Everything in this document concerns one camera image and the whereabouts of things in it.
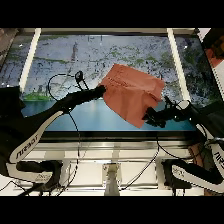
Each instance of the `white bar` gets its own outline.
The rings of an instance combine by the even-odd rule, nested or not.
[[[25,86],[26,86],[26,81],[27,81],[27,78],[28,78],[28,75],[29,75],[30,67],[32,65],[33,57],[34,57],[34,54],[35,54],[35,51],[36,51],[37,42],[38,42],[38,39],[40,37],[40,34],[41,34],[41,28],[36,28],[35,29],[35,34],[33,36],[33,40],[30,44],[30,50],[29,50],[28,56],[26,58],[25,65],[23,67],[23,72],[22,72],[22,75],[21,75],[21,78],[20,78],[20,81],[19,81],[21,92],[24,92],[24,89],[25,89]]]
[[[183,99],[184,100],[191,100],[190,94],[187,90],[184,71],[183,71],[182,64],[181,64],[181,61],[180,61],[180,56],[179,56],[179,53],[178,53],[178,50],[177,50],[177,44],[176,44],[176,41],[175,41],[175,37],[173,35],[173,29],[172,28],[167,28],[167,33],[168,33],[168,38],[169,38],[169,41],[170,41],[170,46],[171,46],[173,59],[174,59],[176,70],[177,70],[177,75],[178,75],[178,79],[179,79],[179,83],[180,83],[180,89],[181,89]]]

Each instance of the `blue water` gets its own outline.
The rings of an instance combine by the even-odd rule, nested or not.
[[[22,113],[24,116],[32,116],[50,108],[54,101],[25,101],[26,108]],[[156,110],[161,110],[164,103],[159,103]],[[79,131],[194,131],[195,128],[188,122],[175,122],[170,120],[165,128],[153,127],[144,124],[142,128],[136,128],[123,120],[112,111],[102,99],[78,105],[71,112]],[[57,118],[46,131],[76,131],[69,117],[63,115]]]

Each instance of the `red cloth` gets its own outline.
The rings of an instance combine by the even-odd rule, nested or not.
[[[114,64],[100,85],[106,87],[104,101],[124,120],[140,128],[148,107],[161,101],[164,82],[128,66]]]

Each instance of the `robotic arm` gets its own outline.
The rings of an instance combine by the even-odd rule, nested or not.
[[[200,129],[203,126],[210,140],[205,147],[210,146],[217,172],[210,172],[196,164],[188,164],[183,160],[175,159],[171,162],[171,171],[174,177],[197,186],[224,193],[224,102],[216,102],[202,109],[196,109],[189,101],[173,104],[166,97],[164,110],[156,112],[148,108],[144,120],[153,126],[165,127],[166,121],[189,120]]]
[[[62,162],[21,161],[37,145],[45,129],[59,116],[69,113],[76,105],[102,97],[104,86],[67,94],[50,109],[23,117],[19,87],[0,89],[0,174],[33,183],[42,183],[42,190],[51,190],[60,179]]]

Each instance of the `folded garment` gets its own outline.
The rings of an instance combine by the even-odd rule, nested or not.
[[[148,107],[161,101],[164,82],[128,66],[114,64],[100,85],[106,87],[104,101],[130,124],[140,128]]]

